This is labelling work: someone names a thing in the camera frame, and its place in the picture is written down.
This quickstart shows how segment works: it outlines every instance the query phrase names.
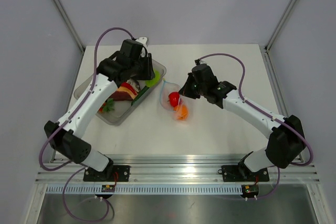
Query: aluminum frame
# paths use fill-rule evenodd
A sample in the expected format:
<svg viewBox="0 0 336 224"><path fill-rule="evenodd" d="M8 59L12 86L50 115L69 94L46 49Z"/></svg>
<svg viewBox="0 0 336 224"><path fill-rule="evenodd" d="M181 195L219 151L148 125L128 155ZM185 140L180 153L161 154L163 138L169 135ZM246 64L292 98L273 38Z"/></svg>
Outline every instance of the aluminum frame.
<svg viewBox="0 0 336 224"><path fill-rule="evenodd" d="M56 5L60 15L62 16L66 26L72 34L79 50L83 54L85 46L76 33L67 13L65 12L60 0L52 0ZM271 83L272 91L275 96L278 110L281 114L288 116L284 98L281 94L281 87L269 55L269 49L272 47L278 34L280 33L286 20L290 17L290 13L297 0L290 0L279 23L276 26L267 46L260 46L264 64ZM224 185L232 183L224 183L222 176L217 173L223 164L237 163L243 154L233 155L171 155L171 156L134 156L134 155L109 155L116 164L128 164L132 166L130 181L128 183L120 183L123 186L133 185ZM59 154L54 152L53 163L48 166L57 166L66 160ZM295 162L303 162L301 155L295 159ZM71 174L77 171L81 166L70 164L62 168L61 172L47 173L40 169L35 185L34 195L31 199L29 210L27 212L24 223L36 223L41 211L44 196L49 184L64 184ZM269 169L270 182L261 184L272 184L277 178L275 168ZM83 174L79 173L70 182L71 185L81 185ZM319 223L333 223L330 211L324 198L319 176L312 164L307 167L297 167L290 165L287 169L281 170L280 184L305 184L309 191L309 195L313 204Z"/></svg>

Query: clear plastic container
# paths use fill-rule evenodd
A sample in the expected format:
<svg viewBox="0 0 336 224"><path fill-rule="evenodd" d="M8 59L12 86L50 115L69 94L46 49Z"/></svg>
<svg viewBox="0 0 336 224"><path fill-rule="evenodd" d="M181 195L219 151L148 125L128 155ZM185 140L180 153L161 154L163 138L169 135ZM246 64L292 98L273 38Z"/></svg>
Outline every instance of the clear plastic container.
<svg viewBox="0 0 336 224"><path fill-rule="evenodd" d="M181 87L178 84L163 80L160 91L160 104L172 115L174 120L186 121L190 115L190 105L187 99L178 94L180 89ZM178 99L175 95L174 102L171 102L170 95L173 93L177 94Z"/></svg>
<svg viewBox="0 0 336 224"><path fill-rule="evenodd" d="M133 110L135 110L135 108L139 106L139 104L153 91L153 89L155 89L155 87L162 81L164 75L166 74L167 69L163 65L155 60L152 60L152 62L154 71L157 70L160 73L160 79L154 86L148 88L135 102L115 101L113 111L106 113L97 113L96 116L109 125L120 125L133 112ZM73 96L78 99L85 92L91 81L92 76L90 76L74 91ZM145 81L138 82L140 85L140 89L142 90L146 86Z"/></svg>

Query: orange fruit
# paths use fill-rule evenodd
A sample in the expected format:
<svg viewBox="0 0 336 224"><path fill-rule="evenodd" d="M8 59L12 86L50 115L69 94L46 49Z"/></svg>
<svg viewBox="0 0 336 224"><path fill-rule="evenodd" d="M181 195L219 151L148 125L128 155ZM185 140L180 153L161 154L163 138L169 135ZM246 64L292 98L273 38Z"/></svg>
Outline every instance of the orange fruit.
<svg viewBox="0 0 336 224"><path fill-rule="evenodd" d="M177 105L174 107L174 111L176 111L174 115L176 120L184 121L188 118L189 111L186 105L184 104Z"/></svg>

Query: metal base plate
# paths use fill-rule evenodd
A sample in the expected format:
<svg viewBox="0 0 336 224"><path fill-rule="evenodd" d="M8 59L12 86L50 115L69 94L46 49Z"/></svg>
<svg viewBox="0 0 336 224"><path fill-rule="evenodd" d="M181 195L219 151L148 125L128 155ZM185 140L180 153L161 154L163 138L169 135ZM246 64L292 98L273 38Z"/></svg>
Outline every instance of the metal base plate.
<svg viewBox="0 0 336 224"><path fill-rule="evenodd" d="M267 168L251 174L247 179L242 178L238 171L238 165L223 165L222 176L224 182L255 182L258 176L259 182L268 182L269 176Z"/></svg>
<svg viewBox="0 0 336 224"><path fill-rule="evenodd" d="M129 165L113 165L112 168L112 173L117 173L118 174L118 180L117 182L128 182L130 178L130 168L131 166ZM84 173L84 178L83 181L85 182L114 182L114 176L110 176L108 179L100 179L99 178L100 172L89 168L86 170Z"/></svg>

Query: black mounting bracket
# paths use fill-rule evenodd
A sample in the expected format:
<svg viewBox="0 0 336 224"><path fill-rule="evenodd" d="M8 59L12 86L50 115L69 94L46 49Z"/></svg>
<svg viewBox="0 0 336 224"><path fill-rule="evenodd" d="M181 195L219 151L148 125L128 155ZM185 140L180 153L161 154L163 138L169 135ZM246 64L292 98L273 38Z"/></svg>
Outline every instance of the black mounting bracket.
<svg viewBox="0 0 336 224"><path fill-rule="evenodd" d="M128 182L130 178L131 166L129 165L110 165L104 172L98 172L88 168L84 172L83 181L85 182L114 182L114 175L118 174L117 182Z"/></svg>
<svg viewBox="0 0 336 224"><path fill-rule="evenodd" d="M239 172L239 165L223 165L218 173L223 176L224 182L268 182L269 175L267 168L261 169L256 173L250 173L248 177L244 178Z"/></svg>

